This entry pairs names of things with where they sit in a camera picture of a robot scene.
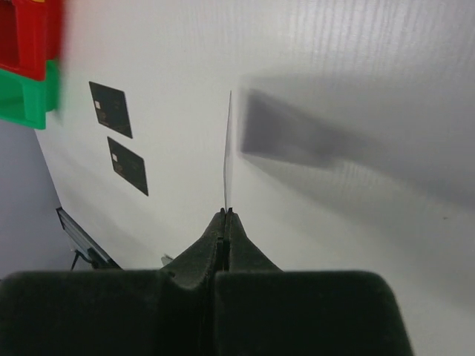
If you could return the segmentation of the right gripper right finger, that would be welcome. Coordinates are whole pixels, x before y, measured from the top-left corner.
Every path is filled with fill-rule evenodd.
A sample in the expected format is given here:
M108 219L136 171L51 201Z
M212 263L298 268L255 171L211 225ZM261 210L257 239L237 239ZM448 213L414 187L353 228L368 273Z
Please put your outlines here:
M368 271L281 271L228 212L214 280L218 355L411 355L398 303Z

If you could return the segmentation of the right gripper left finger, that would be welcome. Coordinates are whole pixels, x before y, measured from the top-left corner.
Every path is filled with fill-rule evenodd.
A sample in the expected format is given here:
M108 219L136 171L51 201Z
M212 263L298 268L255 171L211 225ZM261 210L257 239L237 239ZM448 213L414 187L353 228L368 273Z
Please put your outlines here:
M224 211L157 270L22 272L1 282L3 355L213 355Z

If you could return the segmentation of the dark credit card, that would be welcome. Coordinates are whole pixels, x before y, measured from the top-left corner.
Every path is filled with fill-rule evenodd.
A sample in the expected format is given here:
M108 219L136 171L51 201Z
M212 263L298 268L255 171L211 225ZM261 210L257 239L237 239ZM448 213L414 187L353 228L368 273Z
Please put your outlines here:
M107 137L113 170L137 190L148 196L145 160L133 151Z
M96 82L89 87L98 123L132 139L125 92Z

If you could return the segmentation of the white VIP card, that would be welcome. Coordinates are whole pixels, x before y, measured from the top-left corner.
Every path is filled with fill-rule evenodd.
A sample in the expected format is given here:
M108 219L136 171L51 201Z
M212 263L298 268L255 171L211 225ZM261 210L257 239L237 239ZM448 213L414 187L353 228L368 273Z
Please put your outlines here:
M232 186L232 91L229 91L229 103L226 119L226 137L223 155L223 198L224 208L231 208Z

